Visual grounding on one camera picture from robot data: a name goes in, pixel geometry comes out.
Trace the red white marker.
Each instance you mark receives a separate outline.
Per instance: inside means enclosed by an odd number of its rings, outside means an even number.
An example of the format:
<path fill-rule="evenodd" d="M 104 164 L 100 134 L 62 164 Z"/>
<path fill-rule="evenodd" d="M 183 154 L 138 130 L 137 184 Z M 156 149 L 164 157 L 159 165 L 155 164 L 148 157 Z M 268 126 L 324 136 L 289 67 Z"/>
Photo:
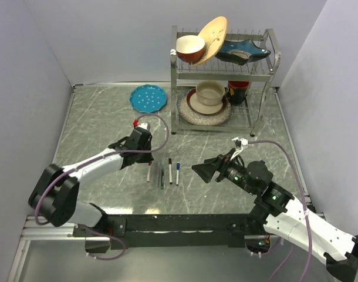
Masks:
<path fill-rule="evenodd" d="M 147 171 L 147 182 L 150 182 L 150 172 L 151 172 L 151 165 L 148 166 L 148 171 Z"/>

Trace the purple pen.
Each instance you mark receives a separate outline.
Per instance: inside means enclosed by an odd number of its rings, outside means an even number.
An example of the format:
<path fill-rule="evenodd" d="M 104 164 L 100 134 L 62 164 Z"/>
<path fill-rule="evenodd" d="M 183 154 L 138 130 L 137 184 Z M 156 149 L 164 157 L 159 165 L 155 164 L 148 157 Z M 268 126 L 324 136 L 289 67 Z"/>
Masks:
<path fill-rule="evenodd" d="M 157 188 L 160 188 L 161 183 L 161 161 L 157 162 Z"/>

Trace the blue white marker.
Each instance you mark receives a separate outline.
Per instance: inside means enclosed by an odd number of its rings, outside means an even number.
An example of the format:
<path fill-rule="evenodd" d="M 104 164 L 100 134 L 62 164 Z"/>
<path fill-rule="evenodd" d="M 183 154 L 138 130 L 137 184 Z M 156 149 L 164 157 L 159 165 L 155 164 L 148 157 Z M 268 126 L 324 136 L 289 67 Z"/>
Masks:
<path fill-rule="evenodd" d="M 176 169 L 176 177 L 175 177 L 175 185 L 179 186 L 179 182 L 180 182 L 180 168 Z"/>

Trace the black white marker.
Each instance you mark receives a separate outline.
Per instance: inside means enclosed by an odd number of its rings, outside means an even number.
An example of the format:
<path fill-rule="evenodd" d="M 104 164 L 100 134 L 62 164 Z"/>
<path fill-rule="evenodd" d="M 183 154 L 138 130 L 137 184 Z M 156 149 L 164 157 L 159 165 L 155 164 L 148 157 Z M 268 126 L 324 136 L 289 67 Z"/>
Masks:
<path fill-rule="evenodd" d="M 169 184 L 173 184 L 172 164 L 168 165 Z"/>

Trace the green pen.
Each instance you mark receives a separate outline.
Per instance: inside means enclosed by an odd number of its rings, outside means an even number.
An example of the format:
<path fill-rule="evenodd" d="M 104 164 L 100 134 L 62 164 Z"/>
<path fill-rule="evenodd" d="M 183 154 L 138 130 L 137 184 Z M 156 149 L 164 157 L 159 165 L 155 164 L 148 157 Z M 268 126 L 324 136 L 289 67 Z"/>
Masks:
<path fill-rule="evenodd" d="M 160 176 L 160 189 L 164 190 L 165 188 L 165 169 L 162 167 L 161 168 L 161 176 Z"/>

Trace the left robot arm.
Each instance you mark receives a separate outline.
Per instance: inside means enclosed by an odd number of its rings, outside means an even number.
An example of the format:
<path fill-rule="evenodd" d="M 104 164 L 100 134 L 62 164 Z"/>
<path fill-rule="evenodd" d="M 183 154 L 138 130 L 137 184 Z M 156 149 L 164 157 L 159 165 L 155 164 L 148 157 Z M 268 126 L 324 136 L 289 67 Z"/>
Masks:
<path fill-rule="evenodd" d="M 150 124 L 142 123 L 130 136 L 82 162 L 63 167 L 50 164 L 41 174 L 28 205 L 35 209 L 43 198 L 38 214 L 48 223 L 56 227 L 77 223 L 85 225 L 94 236 L 103 235 L 108 227 L 106 212 L 95 204 L 78 201 L 79 189 L 109 173 L 152 161 L 151 139 Z"/>

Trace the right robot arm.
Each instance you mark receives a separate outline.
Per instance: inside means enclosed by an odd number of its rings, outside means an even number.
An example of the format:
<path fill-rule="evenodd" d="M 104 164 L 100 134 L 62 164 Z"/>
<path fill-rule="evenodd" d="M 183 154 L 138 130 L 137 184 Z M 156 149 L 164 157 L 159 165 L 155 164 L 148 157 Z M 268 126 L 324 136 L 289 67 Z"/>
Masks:
<path fill-rule="evenodd" d="M 275 234 L 308 251 L 326 266 L 339 281 L 354 281 L 358 272 L 358 235 L 353 236 L 331 225 L 309 209 L 293 194 L 275 183 L 265 162 L 253 161 L 243 166 L 230 155 L 219 155 L 192 166 L 209 183 L 224 179 L 255 196 L 249 212 L 251 232 Z"/>

